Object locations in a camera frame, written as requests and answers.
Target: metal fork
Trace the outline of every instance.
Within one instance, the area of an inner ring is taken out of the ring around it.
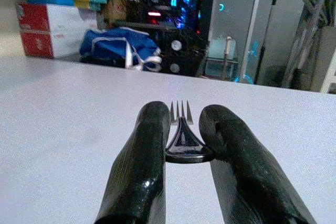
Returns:
[[[187,118],[185,118],[183,101],[180,116],[179,102],[176,103],[176,119],[174,105],[171,104],[171,124],[177,125],[176,133],[166,149],[166,161],[171,163],[190,164],[211,161],[213,152],[206,147],[191,131],[188,125],[193,124],[189,102],[187,101]]]

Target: table surface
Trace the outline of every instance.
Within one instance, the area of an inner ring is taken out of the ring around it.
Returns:
[[[336,95],[0,58],[0,222],[93,223],[147,102],[222,104],[274,154],[317,223],[336,220]],[[223,223],[209,163],[166,165],[166,223]]]

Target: fork tines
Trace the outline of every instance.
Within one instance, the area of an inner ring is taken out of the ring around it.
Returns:
[[[176,118],[175,118],[175,115],[174,115],[174,104],[173,104],[173,102],[171,103],[171,106],[170,106],[170,115],[171,115],[171,124],[172,125],[177,125],[178,120],[179,120],[180,117],[181,118],[185,118],[183,101],[181,102],[181,107],[182,107],[181,115],[182,116],[180,116],[180,110],[179,110],[178,107],[179,107],[179,102],[177,101],[176,102]],[[191,111],[190,111],[190,106],[189,106],[189,101],[188,100],[187,100],[187,113],[186,114],[187,114],[187,118],[186,118],[187,123],[189,125],[194,124],[192,116],[191,116]]]

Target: red and white box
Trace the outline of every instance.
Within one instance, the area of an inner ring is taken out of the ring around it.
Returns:
[[[97,29],[96,12],[75,6],[19,4],[17,17],[22,30]]]
[[[77,54],[82,43],[85,30],[75,31],[21,31],[21,38],[27,56],[41,58],[60,58]]]

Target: cardboard box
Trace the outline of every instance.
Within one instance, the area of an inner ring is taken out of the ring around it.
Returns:
[[[103,15],[112,24],[116,20],[126,20],[127,10],[122,0],[109,0]]]
[[[19,25],[23,30],[66,31],[96,29],[96,12],[75,6],[19,4]]]
[[[26,56],[59,58],[79,53],[85,30],[40,32],[21,31]]]

